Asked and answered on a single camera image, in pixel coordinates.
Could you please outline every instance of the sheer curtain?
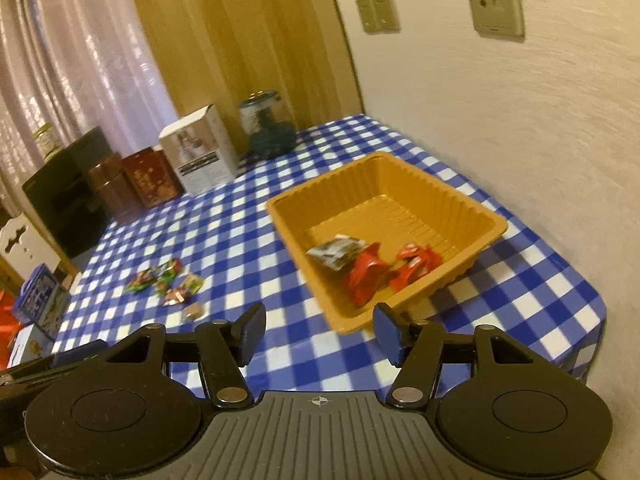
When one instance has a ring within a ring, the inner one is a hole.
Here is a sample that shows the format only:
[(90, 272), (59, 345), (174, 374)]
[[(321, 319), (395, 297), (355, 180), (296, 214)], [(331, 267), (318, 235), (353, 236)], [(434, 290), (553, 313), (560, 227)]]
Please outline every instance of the sheer curtain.
[(123, 156), (157, 143), (177, 118), (133, 0), (0, 0), (0, 198), (42, 164), (32, 133), (66, 146), (101, 126)]

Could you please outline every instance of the pile of candy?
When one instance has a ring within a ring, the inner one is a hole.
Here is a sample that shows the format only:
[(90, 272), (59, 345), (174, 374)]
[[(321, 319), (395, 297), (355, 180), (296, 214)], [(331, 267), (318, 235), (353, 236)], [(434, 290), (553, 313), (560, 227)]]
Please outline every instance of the pile of candy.
[[(181, 261), (178, 258), (172, 258), (164, 264), (138, 272), (127, 283), (125, 291), (141, 292), (153, 286), (156, 294), (163, 298), (164, 305), (189, 304), (191, 297), (204, 285), (204, 280), (196, 274), (189, 273), (185, 275), (180, 285), (172, 288), (174, 280), (183, 269)], [(194, 303), (184, 312), (187, 319), (197, 319), (202, 315), (203, 308), (199, 303)]]
[(336, 235), (334, 240), (309, 249), (307, 254), (336, 271), (353, 263), (346, 290), (359, 307), (369, 303), (379, 288), (389, 284), (399, 292), (443, 263), (442, 256), (429, 246), (405, 245), (393, 265), (380, 259), (379, 250), (380, 243), (367, 245), (357, 238)]

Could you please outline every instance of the yellow plastic basket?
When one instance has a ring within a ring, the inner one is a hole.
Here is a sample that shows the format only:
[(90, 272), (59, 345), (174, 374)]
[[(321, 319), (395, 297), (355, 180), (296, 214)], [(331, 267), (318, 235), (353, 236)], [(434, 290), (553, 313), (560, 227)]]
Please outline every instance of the yellow plastic basket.
[[(267, 211), (329, 326), (341, 333), (367, 326), (379, 301), (402, 311), (424, 300), (463, 274), (507, 229), (500, 215), (384, 152), (271, 198)], [(389, 263), (410, 242), (430, 245), (444, 263), (400, 292), (382, 288), (359, 308), (344, 286), (349, 270), (335, 272), (306, 254), (337, 234), (380, 242), (380, 257)]]

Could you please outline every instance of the tablecloth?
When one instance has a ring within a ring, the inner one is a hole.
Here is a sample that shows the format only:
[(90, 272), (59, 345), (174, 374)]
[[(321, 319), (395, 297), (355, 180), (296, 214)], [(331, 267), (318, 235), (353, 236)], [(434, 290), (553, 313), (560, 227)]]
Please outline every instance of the tablecloth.
[[(365, 115), (306, 130), (293, 152), (275, 160), (249, 158), (240, 177), (199, 197), (158, 206), (127, 226), (112, 224), (72, 297), (54, 351), (96, 338), (112, 344), (153, 322), (176, 332), (206, 320), (235, 320), (262, 301), (268, 311), (266, 333), (251, 364), (242, 369), (254, 394), (267, 389), (383, 391), (398, 370), (372, 333), (339, 335), (328, 329), (265, 211), (270, 197), (374, 151), (393, 153), (436, 175), (508, 220), (507, 232), (472, 269), (431, 298), (437, 310), (431, 319), (460, 333), (493, 324), (581, 377), (606, 317), (596, 290), (462, 174)], [(196, 298), (206, 315), (197, 322), (182, 322), (179, 306), (161, 306), (151, 293), (124, 292), (135, 272), (174, 256), (206, 279)], [(441, 392), (466, 378), (463, 368), (444, 367)], [(173, 364), (172, 377), (202, 396), (195, 365)]]

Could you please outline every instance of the chair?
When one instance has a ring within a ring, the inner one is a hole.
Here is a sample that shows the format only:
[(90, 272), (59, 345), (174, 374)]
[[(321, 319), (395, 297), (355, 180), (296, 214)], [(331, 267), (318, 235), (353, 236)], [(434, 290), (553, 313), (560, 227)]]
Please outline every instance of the chair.
[(0, 255), (22, 280), (28, 280), (40, 264), (51, 272), (56, 272), (60, 264), (59, 254), (24, 214), (10, 219), (0, 230)]

